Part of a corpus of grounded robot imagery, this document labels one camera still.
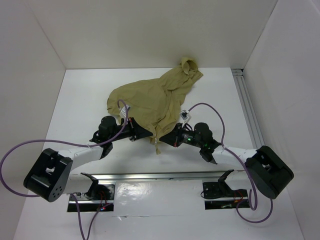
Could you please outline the olive yellow jacket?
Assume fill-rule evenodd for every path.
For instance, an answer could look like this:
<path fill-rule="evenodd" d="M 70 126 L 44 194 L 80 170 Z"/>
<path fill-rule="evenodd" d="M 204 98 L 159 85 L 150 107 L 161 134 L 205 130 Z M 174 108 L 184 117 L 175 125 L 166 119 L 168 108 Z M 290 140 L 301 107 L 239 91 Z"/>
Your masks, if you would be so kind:
<path fill-rule="evenodd" d="M 183 57 L 178 66 L 159 78 L 139 80 L 114 89 L 106 102 L 107 111 L 120 117 L 124 103 L 130 106 L 128 116 L 152 133 L 150 143 L 157 147 L 160 138 L 174 129 L 186 95 L 202 76 L 196 61 Z"/>

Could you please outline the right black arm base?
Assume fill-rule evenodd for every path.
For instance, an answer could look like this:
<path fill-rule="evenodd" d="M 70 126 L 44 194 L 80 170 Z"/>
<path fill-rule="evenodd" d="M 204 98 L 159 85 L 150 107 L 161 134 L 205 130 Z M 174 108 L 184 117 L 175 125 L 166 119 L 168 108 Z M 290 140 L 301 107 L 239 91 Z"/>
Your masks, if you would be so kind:
<path fill-rule="evenodd" d="M 233 173 L 234 170 L 226 171 L 216 182 L 203 182 L 203 191 L 200 196 L 206 200 L 214 200 L 219 198 L 241 198 L 248 196 L 245 189 L 232 190 L 226 183 L 227 177 Z"/>

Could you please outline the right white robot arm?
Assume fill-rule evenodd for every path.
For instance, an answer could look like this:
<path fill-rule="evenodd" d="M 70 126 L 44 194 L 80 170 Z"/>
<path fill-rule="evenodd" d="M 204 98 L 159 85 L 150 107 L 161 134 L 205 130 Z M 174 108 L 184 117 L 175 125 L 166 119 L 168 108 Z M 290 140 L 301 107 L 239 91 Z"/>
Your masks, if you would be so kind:
<path fill-rule="evenodd" d="M 187 130 L 182 123 L 178 123 L 170 133 L 162 136 L 160 141 L 173 147 L 181 144 L 198 147 L 201 157 L 208 163 L 227 164 L 237 168 L 245 166 L 260 193 L 272 200 L 276 199 L 294 178 L 293 171 L 270 147 L 223 147 L 213 138 L 212 131 L 204 122 L 197 123 L 194 130 Z"/>

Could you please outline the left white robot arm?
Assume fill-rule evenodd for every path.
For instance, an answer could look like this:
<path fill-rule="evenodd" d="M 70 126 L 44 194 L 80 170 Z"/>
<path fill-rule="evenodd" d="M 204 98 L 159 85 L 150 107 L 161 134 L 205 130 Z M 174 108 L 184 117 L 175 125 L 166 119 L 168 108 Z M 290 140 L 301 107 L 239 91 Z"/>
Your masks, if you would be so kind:
<path fill-rule="evenodd" d="M 118 125 L 114 117 L 105 116 L 89 141 L 93 146 L 61 151 L 51 148 L 43 150 L 25 177 L 23 185 L 50 203 L 62 194 L 69 193 L 81 193 L 86 199 L 92 200 L 107 192 L 107 188 L 88 173 L 72 175 L 71 171 L 106 157 L 113 149 L 114 141 L 125 138 L 135 141 L 152 135 L 152 132 L 138 125 L 132 117 L 122 119 Z"/>

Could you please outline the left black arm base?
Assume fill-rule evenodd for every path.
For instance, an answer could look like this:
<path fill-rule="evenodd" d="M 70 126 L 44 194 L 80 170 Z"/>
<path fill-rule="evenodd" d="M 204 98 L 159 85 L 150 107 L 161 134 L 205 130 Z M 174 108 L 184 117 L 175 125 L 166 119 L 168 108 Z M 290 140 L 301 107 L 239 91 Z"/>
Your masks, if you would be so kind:
<path fill-rule="evenodd" d="M 89 180 L 88 187 L 85 187 L 80 193 L 88 200 L 97 200 L 102 197 L 104 201 L 114 200 L 115 184 L 114 183 L 100 183 L 99 180 L 88 173 L 81 173 L 85 180 Z"/>

